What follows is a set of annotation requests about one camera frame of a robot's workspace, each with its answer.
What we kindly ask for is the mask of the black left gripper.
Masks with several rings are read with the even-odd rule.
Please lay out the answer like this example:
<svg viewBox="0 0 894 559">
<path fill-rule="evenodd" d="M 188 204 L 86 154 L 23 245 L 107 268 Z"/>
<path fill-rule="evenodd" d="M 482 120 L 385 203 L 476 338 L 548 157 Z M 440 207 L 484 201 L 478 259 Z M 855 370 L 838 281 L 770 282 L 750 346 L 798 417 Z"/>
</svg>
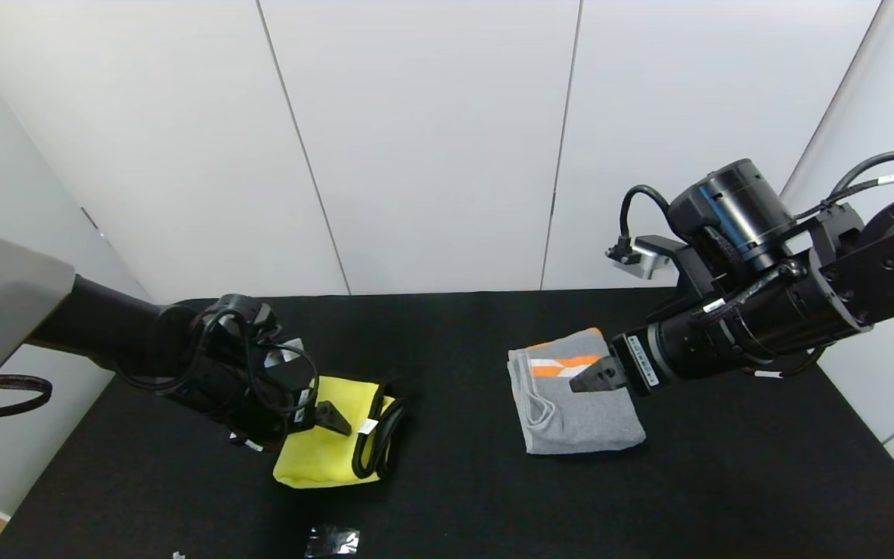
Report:
<svg viewBox="0 0 894 559">
<path fill-rule="evenodd" d="M 317 402 L 319 370 L 304 351 L 267 351 L 262 386 L 269 402 L 285 420 L 286 431 L 297 434 L 315 427 L 350 436 L 350 422 L 330 401 Z"/>
</svg>

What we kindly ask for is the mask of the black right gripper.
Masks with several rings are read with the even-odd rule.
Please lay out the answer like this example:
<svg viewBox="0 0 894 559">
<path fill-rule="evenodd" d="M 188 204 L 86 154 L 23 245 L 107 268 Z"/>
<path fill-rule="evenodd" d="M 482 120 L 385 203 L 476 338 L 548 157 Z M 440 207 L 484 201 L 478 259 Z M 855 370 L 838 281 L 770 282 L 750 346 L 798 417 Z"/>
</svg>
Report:
<svg viewBox="0 0 894 559">
<path fill-rule="evenodd" d="M 570 389 L 574 393 L 616 391 L 630 380 L 638 395 L 653 395 L 742 367 L 740 315 L 696 325 L 693 314 L 689 309 L 618 334 L 611 343 L 616 356 L 603 356 L 587 366 L 569 380 Z"/>
</svg>

